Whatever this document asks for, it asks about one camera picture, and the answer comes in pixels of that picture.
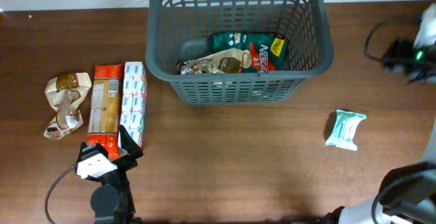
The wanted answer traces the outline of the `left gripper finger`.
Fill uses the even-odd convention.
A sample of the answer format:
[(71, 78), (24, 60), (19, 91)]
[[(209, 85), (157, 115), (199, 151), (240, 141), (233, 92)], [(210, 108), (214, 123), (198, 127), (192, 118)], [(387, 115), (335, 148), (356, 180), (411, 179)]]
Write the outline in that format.
[(142, 148), (131, 138), (123, 125), (119, 126), (119, 148), (135, 159), (143, 156)]
[(100, 144), (87, 145), (86, 142), (80, 144), (79, 156), (96, 155), (102, 152)]

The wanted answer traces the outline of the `beige brown snack bag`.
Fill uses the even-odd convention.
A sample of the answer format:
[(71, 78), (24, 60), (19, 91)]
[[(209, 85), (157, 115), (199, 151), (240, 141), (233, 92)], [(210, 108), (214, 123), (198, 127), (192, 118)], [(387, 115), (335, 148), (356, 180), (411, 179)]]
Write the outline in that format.
[(178, 65), (178, 73), (185, 74), (235, 74), (251, 66), (248, 50), (231, 48)]
[(60, 140), (83, 124), (78, 107), (91, 87), (86, 72), (62, 74), (48, 81), (44, 93), (56, 115), (44, 131), (46, 138)]

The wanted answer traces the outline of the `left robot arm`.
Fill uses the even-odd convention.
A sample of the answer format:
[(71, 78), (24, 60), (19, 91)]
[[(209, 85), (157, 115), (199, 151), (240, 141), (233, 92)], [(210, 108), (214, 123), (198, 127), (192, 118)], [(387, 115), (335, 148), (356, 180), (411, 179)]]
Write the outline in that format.
[(100, 144), (80, 145), (76, 161), (76, 175), (82, 179), (98, 182), (101, 185), (94, 190), (90, 205), (95, 213), (96, 223), (141, 223), (136, 217), (136, 208), (127, 177), (127, 171), (138, 166), (137, 159), (143, 156), (143, 150), (128, 134), (124, 126), (119, 126), (121, 148), (127, 153), (113, 161), (108, 151)]

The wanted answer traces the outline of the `green Nescafe coffee bag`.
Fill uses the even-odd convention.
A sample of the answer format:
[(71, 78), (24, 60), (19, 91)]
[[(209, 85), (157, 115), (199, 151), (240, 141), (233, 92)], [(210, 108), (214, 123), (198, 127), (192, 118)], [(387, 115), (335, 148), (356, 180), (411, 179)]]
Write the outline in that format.
[(243, 73), (279, 71), (287, 54), (287, 40), (265, 33), (215, 33), (208, 38), (208, 42), (213, 52), (231, 48), (248, 50), (251, 63), (244, 61), (246, 67), (242, 68)]

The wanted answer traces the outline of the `Kleenex tissue multipack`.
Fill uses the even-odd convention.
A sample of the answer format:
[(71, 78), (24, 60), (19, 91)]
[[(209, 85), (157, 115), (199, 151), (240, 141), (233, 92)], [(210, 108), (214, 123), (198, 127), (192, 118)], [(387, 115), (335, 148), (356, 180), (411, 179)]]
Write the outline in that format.
[(142, 62), (126, 62), (121, 100), (120, 125), (142, 148), (146, 110), (146, 72)]

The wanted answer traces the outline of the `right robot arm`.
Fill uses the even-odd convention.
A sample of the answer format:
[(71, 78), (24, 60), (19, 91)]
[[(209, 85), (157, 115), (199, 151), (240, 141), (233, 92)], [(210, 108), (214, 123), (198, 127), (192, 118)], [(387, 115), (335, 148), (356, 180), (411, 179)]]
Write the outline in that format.
[[(396, 38), (381, 57), (369, 52), (389, 72), (403, 72), (409, 83), (435, 83), (435, 4), (416, 17), (419, 27), (414, 40)], [(351, 207), (340, 206), (318, 223), (434, 223), (435, 222), (435, 136), (419, 162), (390, 170), (377, 195)]]

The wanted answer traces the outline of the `light teal wipes packet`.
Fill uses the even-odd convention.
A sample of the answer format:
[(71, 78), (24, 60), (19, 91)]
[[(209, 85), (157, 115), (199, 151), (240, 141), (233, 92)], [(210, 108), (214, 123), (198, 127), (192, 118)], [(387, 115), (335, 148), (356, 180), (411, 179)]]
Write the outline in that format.
[(332, 133), (326, 140), (326, 146), (335, 146), (345, 150), (357, 151), (358, 147), (354, 144), (354, 136), (358, 125), (367, 118), (366, 115), (337, 110), (337, 117)]

